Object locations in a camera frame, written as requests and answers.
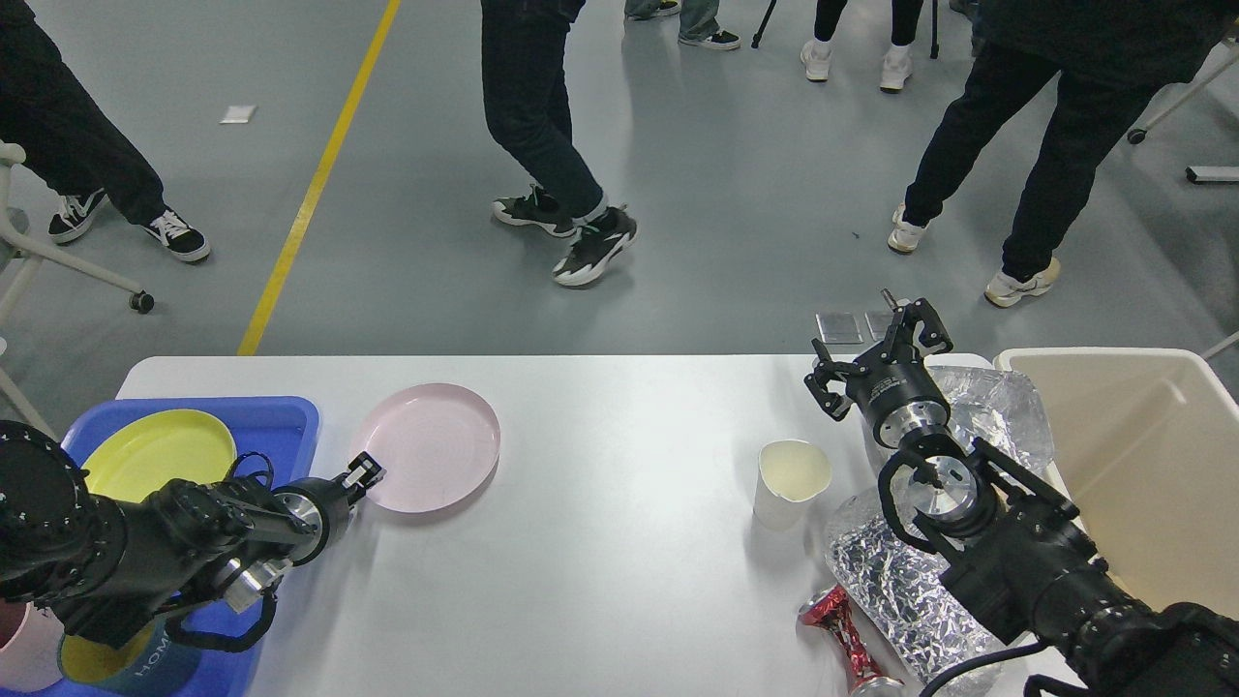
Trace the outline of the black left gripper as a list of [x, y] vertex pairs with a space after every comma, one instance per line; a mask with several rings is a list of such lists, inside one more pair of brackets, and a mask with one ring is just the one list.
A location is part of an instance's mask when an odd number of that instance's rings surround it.
[[362, 451], [349, 462], [347, 472], [335, 479], [305, 477], [276, 487], [274, 498], [287, 508], [287, 513], [313, 527], [311, 539], [296, 543], [287, 560], [295, 566], [307, 565], [338, 542], [352, 520], [357, 495], [364, 498], [384, 475], [384, 468]]

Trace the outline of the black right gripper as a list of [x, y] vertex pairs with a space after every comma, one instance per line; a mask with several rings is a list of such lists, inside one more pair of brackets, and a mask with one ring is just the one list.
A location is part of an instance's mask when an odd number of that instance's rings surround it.
[[[859, 374], [854, 361], [833, 360], [823, 340], [814, 337], [817, 361], [802, 383], [835, 422], [841, 422], [855, 402], [877, 444], [898, 449], [909, 435], [921, 438], [947, 432], [952, 410], [923, 363], [932, 354], [952, 352], [954, 340], [926, 297], [895, 300], [890, 288], [881, 288], [881, 295], [892, 319], [878, 344], [878, 363]], [[831, 391], [831, 383], [844, 384], [847, 394]]]

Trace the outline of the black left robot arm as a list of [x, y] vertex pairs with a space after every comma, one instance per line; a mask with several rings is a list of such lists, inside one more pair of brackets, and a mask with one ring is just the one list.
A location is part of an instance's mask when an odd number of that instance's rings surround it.
[[332, 479], [172, 479], [118, 501], [90, 493], [57, 441], [5, 420], [1, 475], [5, 600], [48, 609], [69, 636], [113, 649], [164, 621], [173, 643], [247, 652], [273, 625], [287, 569], [346, 532], [385, 470], [361, 453]]

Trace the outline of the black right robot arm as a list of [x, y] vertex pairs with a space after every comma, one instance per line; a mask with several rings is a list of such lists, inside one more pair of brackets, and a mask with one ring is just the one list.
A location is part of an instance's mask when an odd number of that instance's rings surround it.
[[882, 521], [897, 547], [940, 560], [938, 586], [1004, 647], [957, 661], [924, 685], [934, 696], [978, 669], [1054, 649], [1078, 683], [1046, 675], [1027, 696], [1234, 696], [1237, 621], [1206, 605], [1156, 612], [1121, 591], [1079, 508], [987, 439], [960, 441], [926, 357], [952, 336], [923, 297], [887, 297], [890, 326], [852, 360], [821, 337], [804, 384], [836, 422], [857, 409], [873, 444]]

